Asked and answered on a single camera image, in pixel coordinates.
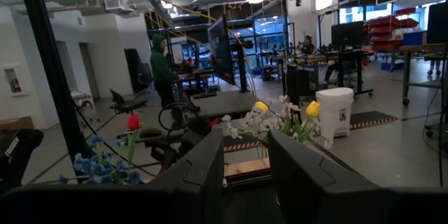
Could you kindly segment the black cabinet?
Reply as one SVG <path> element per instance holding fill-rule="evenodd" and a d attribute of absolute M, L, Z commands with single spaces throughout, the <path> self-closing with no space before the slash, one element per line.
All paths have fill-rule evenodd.
<path fill-rule="evenodd" d="M 298 66 L 287 65 L 283 74 L 283 95 L 287 95 L 289 102 L 300 105 L 301 98 L 312 94 L 309 81 L 309 72 Z"/>

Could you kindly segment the wheeled workbench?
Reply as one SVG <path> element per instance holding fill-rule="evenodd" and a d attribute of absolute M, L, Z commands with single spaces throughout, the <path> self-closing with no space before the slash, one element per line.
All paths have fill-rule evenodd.
<path fill-rule="evenodd" d="M 404 56 L 404 67 L 403 67 L 403 80 L 402 80 L 402 105 L 408 106 L 410 100 L 408 98 L 408 92 L 410 87 L 418 88 L 430 88 L 442 90 L 445 88 L 444 74 L 448 67 L 448 43 L 436 43 L 436 44 L 426 44 L 426 45 L 404 45 L 400 47 L 400 51 L 405 53 Z M 441 84 L 430 84 L 430 83 L 413 83 L 410 81 L 410 70 L 411 70 L 411 58 L 414 53 L 423 51 L 422 58 L 425 60 L 440 60 L 442 63 L 442 73 L 441 73 Z"/>

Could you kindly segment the cardboard box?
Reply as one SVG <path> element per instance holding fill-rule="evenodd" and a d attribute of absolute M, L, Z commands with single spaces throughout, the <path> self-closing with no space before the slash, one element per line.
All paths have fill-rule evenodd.
<path fill-rule="evenodd" d="M 32 129 L 34 129 L 34 124 L 29 116 L 0 120 L 0 132 Z"/>

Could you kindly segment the person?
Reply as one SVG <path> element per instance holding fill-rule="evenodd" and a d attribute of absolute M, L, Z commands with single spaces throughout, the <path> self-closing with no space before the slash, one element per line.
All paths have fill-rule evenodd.
<path fill-rule="evenodd" d="M 153 48 L 150 55 L 150 66 L 153 72 L 154 87 L 160 96 L 162 106 L 175 101 L 172 85 L 179 77 L 172 71 L 164 56 L 166 40 L 161 34 L 152 36 Z"/>
<path fill-rule="evenodd" d="M 305 35 L 304 41 L 297 48 L 302 54 L 312 55 L 315 49 L 315 45 L 312 43 L 312 37 Z"/>
<path fill-rule="evenodd" d="M 428 75 L 432 76 L 435 74 L 436 76 L 441 75 L 441 61 L 440 60 L 431 60 L 430 61 L 430 69 L 428 70 Z"/>

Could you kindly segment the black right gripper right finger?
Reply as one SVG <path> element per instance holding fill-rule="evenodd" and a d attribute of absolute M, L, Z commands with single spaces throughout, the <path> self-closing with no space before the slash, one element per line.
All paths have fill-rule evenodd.
<path fill-rule="evenodd" d="M 383 188 L 279 130 L 269 163 L 287 224 L 448 224 L 447 188 Z"/>

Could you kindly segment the dark desk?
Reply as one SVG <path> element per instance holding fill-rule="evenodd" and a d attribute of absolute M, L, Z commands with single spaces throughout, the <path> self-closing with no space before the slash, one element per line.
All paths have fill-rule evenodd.
<path fill-rule="evenodd" d="M 250 112 L 259 98 L 250 92 L 238 90 L 219 92 L 216 96 L 200 99 L 191 99 L 192 104 L 199 107 L 199 114 L 208 118 L 217 118 L 229 115 L 240 118 Z"/>

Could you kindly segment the yellow tulip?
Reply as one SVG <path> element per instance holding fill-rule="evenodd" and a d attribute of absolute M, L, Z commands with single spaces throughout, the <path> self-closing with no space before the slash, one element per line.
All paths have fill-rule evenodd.
<path fill-rule="evenodd" d="M 312 101 L 305 110 L 306 118 L 297 128 L 297 140 L 303 143 L 316 128 L 320 127 L 319 122 L 320 104 Z"/>
<path fill-rule="evenodd" d="M 257 101 L 254 108 L 257 113 L 257 138 L 266 140 L 267 133 L 277 128 L 278 118 L 274 113 L 270 112 L 269 106 L 262 101 Z"/>

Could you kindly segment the white trash bin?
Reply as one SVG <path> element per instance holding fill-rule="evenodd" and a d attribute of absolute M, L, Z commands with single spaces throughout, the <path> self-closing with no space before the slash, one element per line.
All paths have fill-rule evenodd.
<path fill-rule="evenodd" d="M 354 91 L 348 87 L 321 90 L 316 93 L 316 101 L 320 104 L 321 136 L 327 139 L 340 135 L 348 136 Z"/>

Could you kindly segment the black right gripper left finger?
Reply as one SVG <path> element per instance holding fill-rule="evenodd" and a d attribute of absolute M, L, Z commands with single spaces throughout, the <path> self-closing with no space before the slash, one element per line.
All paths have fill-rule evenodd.
<path fill-rule="evenodd" d="M 0 197 L 0 224 L 219 224 L 223 133 L 216 129 L 142 185 L 31 185 Z"/>

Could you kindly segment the black monitor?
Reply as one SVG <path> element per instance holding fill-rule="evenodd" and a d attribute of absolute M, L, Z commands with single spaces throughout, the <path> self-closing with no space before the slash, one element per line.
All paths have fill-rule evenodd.
<path fill-rule="evenodd" d="M 364 22 L 349 22 L 331 27 L 331 44 L 335 50 L 345 50 L 347 46 L 360 49 L 364 44 Z"/>
<path fill-rule="evenodd" d="M 232 53 L 224 14 L 208 27 L 207 34 L 215 74 L 223 81 L 234 85 L 235 75 L 232 63 Z"/>

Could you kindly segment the striped floor mat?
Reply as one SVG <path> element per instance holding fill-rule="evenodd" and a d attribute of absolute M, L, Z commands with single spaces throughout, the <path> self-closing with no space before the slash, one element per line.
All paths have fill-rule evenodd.
<path fill-rule="evenodd" d="M 398 118 L 378 111 L 368 111 L 351 115 L 350 130 L 392 123 Z"/>

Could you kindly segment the blue storage bin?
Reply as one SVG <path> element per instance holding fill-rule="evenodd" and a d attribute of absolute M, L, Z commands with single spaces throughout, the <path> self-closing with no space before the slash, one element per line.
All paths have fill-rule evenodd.
<path fill-rule="evenodd" d="M 403 46 L 422 46 L 426 43 L 427 31 L 413 31 L 403 34 Z"/>

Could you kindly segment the red tulip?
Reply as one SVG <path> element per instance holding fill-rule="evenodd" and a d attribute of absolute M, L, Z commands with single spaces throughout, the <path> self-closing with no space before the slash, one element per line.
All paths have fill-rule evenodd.
<path fill-rule="evenodd" d="M 127 142 L 128 142 L 128 166 L 129 166 L 129 176 L 128 182 L 129 184 L 137 185 L 140 182 L 140 174 L 139 172 L 134 170 L 135 165 L 133 164 L 134 154 L 135 154 L 135 146 L 137 139 L 139 138 L 139 116 L 138 115 L 130 115 L 128 118 L 128 128 L 130 133 L 128 134 Z"/>

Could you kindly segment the long black desk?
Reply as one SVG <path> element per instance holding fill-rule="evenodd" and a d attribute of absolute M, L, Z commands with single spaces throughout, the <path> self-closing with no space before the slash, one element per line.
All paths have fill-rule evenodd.
<path fill-rule="evenodd" d="M 346 50 L 346 51 L 330 51 L 326 52 L 323 55 L 287 55 L 284 56 L 266 56 L 266 58 L 272 62 L 277 61 L 279 63 L 279 67 L 282 69 L 284 67 L 284 64 L 290 64 L 291 66 L 294 66 L 293 63 L 290 63 L 288 60 L 292 59 L 296 61 L 296 65 L 301 64 L 312 64 L 314 75 L 311 78 L 312 81 L 314 81 L 314 89 L 313 91 L 317 92 L 319 90 L 322 90 L 323 88 L 327 88 L 328 85 L 324 82 L 319 81 L 319 63 L 325 62 L 328 63 L 329 61 L 345 61 L 345 60 L 355 60 L 356 61 L 356 91 L 354 92 L 354 95 L 361 95 L 361 94 L 368 94 L 370 97 L 373 95 L 373 89 L 364 90 L 363 89 L 363 77 L 362 77 L 362 70 L 363 70 L 363 58 L 366 58 L 367 56 L 373 55 L 373 52 L 363 51 L 361 49 L 355 49 L 355 50 Z"/>

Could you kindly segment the white flower bunch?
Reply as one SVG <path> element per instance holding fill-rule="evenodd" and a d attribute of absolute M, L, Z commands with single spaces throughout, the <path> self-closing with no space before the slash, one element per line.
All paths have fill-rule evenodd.
<path fill-rule="evenodd" d="M 243 135 L 255 137 L 259 142 L 267 144 L 268 133 L 279 130 L 303 144 L 321 126 L 319 121 L 320 104 L 313 101 L 305 109 L 306 118 L 300 122 L 298 116 L 300 109 L 292 103 L 283 104 L 280 113 L 270 111 L 268 108 L 254 106 L 243 118 L 239 127 L 232 126 L 231 116 L 224 115 L 221 120 L 227 126 L 227 132 L 233 139 L 241 139 Z"/>
<path fill-rule="evenodd" d="M 281 130 L 283 133 L 295 140 L 299 139 L 301 133 L 300 108 L 289 101 L 287 95 L 267 100 L 269 111 L 266 112 L 270 122 L 270 128 Z"/>

